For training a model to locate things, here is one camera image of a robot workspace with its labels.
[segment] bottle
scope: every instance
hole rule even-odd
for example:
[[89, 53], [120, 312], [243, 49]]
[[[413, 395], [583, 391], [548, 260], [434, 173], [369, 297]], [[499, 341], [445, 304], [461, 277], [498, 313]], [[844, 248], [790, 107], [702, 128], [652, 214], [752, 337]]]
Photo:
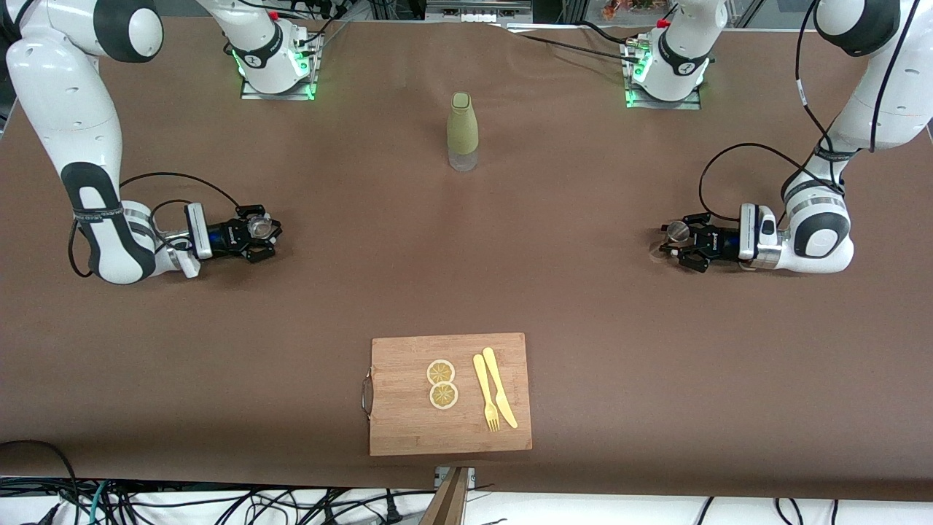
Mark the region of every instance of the bottle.
[[479, 159], [480, 130], [468, 93], [457, 92], [447, 117], [447, 155], [453, 169], [469, 171]]

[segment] brown table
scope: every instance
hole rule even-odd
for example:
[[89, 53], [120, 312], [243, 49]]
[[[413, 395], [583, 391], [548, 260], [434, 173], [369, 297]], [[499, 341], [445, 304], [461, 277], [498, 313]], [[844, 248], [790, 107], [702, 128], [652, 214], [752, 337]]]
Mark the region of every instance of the brown table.
[[[75, 277], [68, 201], [15, 113], [0, 438], [54, 442], [88, 477], [427, 487], [460, 461], [497, 490], [933, 497], [928, 138], [846, 171], [857, 250], [840, 275], [648, 257], [658, 225], [700, 211], [717, 151], [812, 147], [793, 34], [725, 34], [703, 111], [662, 112], [625, 108], [618, 63], [480, 24], [354, 24], [326, 50], [318, 100], [244, 102], [212, 21], [165, 29], [151, 64], [102, 64], [124, 178], [175, 170], [262, 203], [285, 226], [279, 254], [131, 287]], [[814, 35], [804, 55], [828, 121], [863, 63]], [[444, 147], [458, 90], [480, 121], [466, 175]], [[780, 160], [739, 151], [714, 172], [715, 208], [783, 208]], [[123, 196], [230, 213], [184, 180]], [[527, 334], [534, 450], [368, 457], [369, 340], [491, 332]], [[0, 464], [61, 473], [41, 451]]]

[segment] fork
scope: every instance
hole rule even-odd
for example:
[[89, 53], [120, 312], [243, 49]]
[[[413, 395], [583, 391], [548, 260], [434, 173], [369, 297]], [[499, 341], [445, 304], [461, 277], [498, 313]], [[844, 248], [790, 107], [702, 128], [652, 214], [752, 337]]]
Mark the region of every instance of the fork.
[[473, 356], [473, 368], [476, 369], [476, 377], [480, 380], [482, 397], [486, 400], [486, 406], [482, 409], [486, 416], [486, 425], [491, 432], [496, 432], [499, 430], [499, 411], [495, 409], [493, 398], [489, 395], [489, 377], [486, 376], [486, 361], [483, 360], [482, 354]]

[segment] dried lemon slice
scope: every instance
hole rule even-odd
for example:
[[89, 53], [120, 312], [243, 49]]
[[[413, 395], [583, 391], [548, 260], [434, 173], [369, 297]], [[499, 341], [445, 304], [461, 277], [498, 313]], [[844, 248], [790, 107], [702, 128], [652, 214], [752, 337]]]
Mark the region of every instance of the dried lemon slice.
[[438, 410], [447, 410], [457, 403], [457, 397], [460, 394], [457, 388], [450, 381], [441, 381], [431, 387], [431, 393], [428, 395], [431, 404]]
[[438, 359], [427, 367], [427, 380], [432, 385], [437, 385], [441, 381], [453, 381], [453, 365], [451, 362]]

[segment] cutting board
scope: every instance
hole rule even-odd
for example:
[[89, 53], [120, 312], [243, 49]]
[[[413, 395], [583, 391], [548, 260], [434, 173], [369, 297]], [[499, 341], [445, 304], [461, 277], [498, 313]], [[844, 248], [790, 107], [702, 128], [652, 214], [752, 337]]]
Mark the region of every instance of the cutting board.
[[[518, 428], [499, 414], [501, 430], [493, 433], [483, 415], [485, 402], [473, 369], [473, 356], [495, 350], [502, 386]], [[427, 367], [434, 360], [451, 362], [459, 397], [446, 410], [429, 398]], [[524, 333], [482, 333], [391, 337], [372, 340], [372, 388], [369, 412], [370, 456], [457, 454], [531, 449], [531, 411]], [[495, 384], [489, 376], [490, 394]]]

